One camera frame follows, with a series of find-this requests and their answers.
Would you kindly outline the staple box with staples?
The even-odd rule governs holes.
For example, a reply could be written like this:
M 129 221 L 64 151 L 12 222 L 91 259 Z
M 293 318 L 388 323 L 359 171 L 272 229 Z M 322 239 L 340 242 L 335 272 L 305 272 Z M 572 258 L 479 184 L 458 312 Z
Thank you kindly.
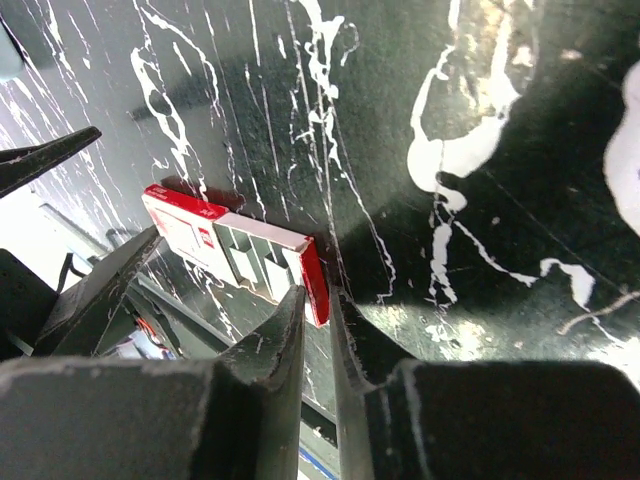
M 172 252 L 216 279 L 278 304 L 294 286 L 306 289 L 305 319 L 329 321 L 329 293 L 313 237 L 232 212 L 159 184 L 142 201 Z

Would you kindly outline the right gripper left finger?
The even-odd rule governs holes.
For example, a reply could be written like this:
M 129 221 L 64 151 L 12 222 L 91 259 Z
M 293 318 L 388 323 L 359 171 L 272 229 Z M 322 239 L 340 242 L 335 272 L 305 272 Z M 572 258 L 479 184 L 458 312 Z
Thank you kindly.
M 5 479 L 293 479 L 306 292 L 208 360 L 1 366 Z

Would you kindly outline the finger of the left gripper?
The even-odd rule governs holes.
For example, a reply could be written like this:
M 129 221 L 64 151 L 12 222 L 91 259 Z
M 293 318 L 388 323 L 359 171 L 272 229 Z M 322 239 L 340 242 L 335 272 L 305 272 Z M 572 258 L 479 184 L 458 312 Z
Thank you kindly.
M 63 292 L 33 347 L 34 356 L 93 356 L 121 305 L 129 284 L 156 250 L 161 237 L 151 226 L 95 265 Z
M 50 142 L 1 151 L 1 188 L 4 198 L 78 154 L 102 136 L 90 126 Z

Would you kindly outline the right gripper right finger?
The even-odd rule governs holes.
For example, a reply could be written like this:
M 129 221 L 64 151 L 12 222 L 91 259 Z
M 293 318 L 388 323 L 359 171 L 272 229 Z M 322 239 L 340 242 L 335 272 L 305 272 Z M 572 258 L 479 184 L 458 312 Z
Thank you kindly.
M 330 294 L 345 479 L 635 479 L 639 391 L 581 361 L 429 362 Z

